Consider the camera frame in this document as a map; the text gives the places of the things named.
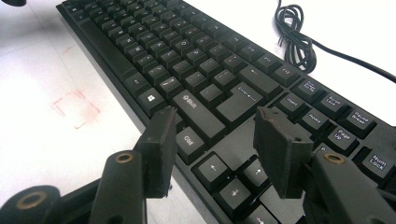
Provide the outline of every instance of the screw hole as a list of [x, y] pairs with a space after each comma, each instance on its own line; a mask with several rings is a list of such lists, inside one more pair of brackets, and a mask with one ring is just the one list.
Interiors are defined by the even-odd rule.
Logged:
[[114, 216], [108, 219], [107, 224], [121, 224], [122, 222], [122, 216]]

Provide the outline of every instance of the computer keyboard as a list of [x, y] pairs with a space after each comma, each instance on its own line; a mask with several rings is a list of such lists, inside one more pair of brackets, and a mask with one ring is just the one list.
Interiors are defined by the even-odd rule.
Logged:
[[396, 191], [396, 130], [252, 41], [179, 0], [68, 0], [57, 6], [147, 125], [177, 108], [176, 166], [219, 223], [304, 223], [280, 200], [253, 148], [257, 106]]

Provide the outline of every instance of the shift key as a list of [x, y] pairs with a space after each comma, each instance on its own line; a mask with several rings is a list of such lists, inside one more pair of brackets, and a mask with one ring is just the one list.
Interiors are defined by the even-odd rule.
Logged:
[[189, 91], [185, 90], [175, 96], [171, 104], [177, 107], [180, 116], [210, 147], [214, 146], [227, 133], [225, 125]]

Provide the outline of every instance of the function key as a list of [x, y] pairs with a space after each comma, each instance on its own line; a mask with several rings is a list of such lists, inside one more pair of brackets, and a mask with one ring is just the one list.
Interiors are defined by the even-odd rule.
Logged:
[[279, 59], [271, 54], [262, 55], [255, 63], [254, 66], [258, 67], [265, 74], [269, 75], [273, 73], [281, 64]]
[[293, 88], [292, 91], [309, 104], [314, 103], [324, 92], [321, 85], [311, 78], [303, 80], [297, 87]]
[[212, 154], [209, 158], [200, 162], [193, 169], [193, 172], [201, 181], [202, 185], [210, 192], [225, 180], [231, 173], [231, 170], [216, 154]]
[[376, 183], [390, 175], [394, 169], [396, 153], [393, 150], [379, 150], [364, 147], [353, 159], [358, 167]]
[[288, 115], [289, 119], [295, 119], [296, 116], [300, 115], [306, 109], [306, 104], [300, 97], [289, 93], [276, 103], [276, 107]]
[[244, 47], [248, 42], [241, 35], [234, 35], [224, 41], [222, 44], [233, 52], [237, 52]]
[[219, 194], [215, 194], [215, 199], [228, 216], [234, 217], [248, 206], [250, 196], [251, 193], [247, 187], [235, 178]]
[[276, 69], [274, 73], [270, 75], [273, 79], [279, 82], [282, 86], [288, 87], [291, 83], [297, 80], [300, 76], [295, 71], [295, 68], [284, 64], [280, 68]]
[[327, 137], [329, 146], [345, 156], [349, 156], [358, 145], [357, 138], [342, 127], [336, 127]]
[[204, 141], [191, 127], [181, 131], [177, 135], [176, 141], [178, 155], [188, 165], [204, 154], [207, 149]]
[[339, 123], [348, 130], [356, 134], [359, 138], [364, 138], [374, 128], [374, 117], [361, 109], [354, 109]]
[[315, 107], [331, 119], [337, 119], [348, 108], [348, 105], [341, 96], [331, 92]]
[[249, 63], [253, 63], [264, 54], [264, 50], [255, 44], [244, 46], [238, 51], [238, 55], [244, 58]]

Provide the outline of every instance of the red stain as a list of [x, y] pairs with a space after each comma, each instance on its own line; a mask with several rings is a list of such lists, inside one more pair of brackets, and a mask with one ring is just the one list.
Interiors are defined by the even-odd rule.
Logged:
[[79, 129], [87, 122], [94, 120], [100, 110], [82, 94], [81, 91], [67, 93], [59, 98], [51, 107], [72, 125]]

